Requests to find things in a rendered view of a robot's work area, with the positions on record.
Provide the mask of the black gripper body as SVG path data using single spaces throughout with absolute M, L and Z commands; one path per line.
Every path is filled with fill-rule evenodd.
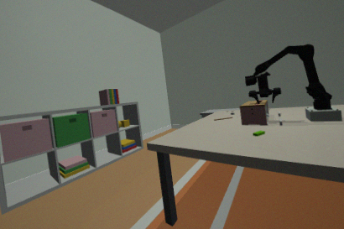
M 265 86 L 268 87 L 268 82 L 267 82 L 267 83 L 264 83 L 264 84 L 258 84 L 259 89 L 260 89 L 260 86 L 262 86 L 263 88 L 264 88 Z M 280 88 L 280 87 L 274 88 L 274 89 L 272 90 L 272 93 L 275 94 L 275 95 L 281 94 L 281 88 Z M 249 95 L 250 97 L 251 97 L 251 96 L 256 96 L 257 94 L 259 94 L 259 91 L 250 91 L 250 92 L 248 93 L 248 95 Z

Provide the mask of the small green block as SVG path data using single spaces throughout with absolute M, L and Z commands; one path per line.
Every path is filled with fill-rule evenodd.
M 257 131 L 256 133 L 254 133 L 253 135 L 255 135 L 255 136 L 259 136 L 259 135 L 261 135 L 261 134 L 264 134 L 265 132 L 264 131 Z

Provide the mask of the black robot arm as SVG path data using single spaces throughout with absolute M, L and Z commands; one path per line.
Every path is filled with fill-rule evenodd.
M 288 46 L 286 49 L 283 49 L 279 53 L 277 53 L 273 58 L 270 60 L 260 64 L 258 67 L 255 68 L 255 73 L 250 76 L 245 76 L 246 86 L 264 84 L 268 82 L 267 75 L 269 73 L 265 72 L 261 75 L 260 73 L 266 71 L 272 64 L 277 62 L 277 60 L 281 59 L 288 53 L 298 55 L 301 60 L 303 61 L 305 72 L 308 78 L 309 85 L 305 87 L 310 96 L 312 96 L 314 101 L 314 108 L 317 111 L 324 111 L 324 110 L 332 110 L 330 99 L 332 95 L 326 92 L 322 84 L 319 82 L 319 78 L 316 72 L 315 63 L 313 61 L 314 56 L 314 46 L 312 44 L 306 45 L 298 45 L 298 46 Z M 257 81 L 258 78 L 258 81 Z M 267 86 L 264 88 L 260 86 L 259 89 L 260 97 L 268 97 L 268 95 L 272 95 L 272 90 L 269 89 Z

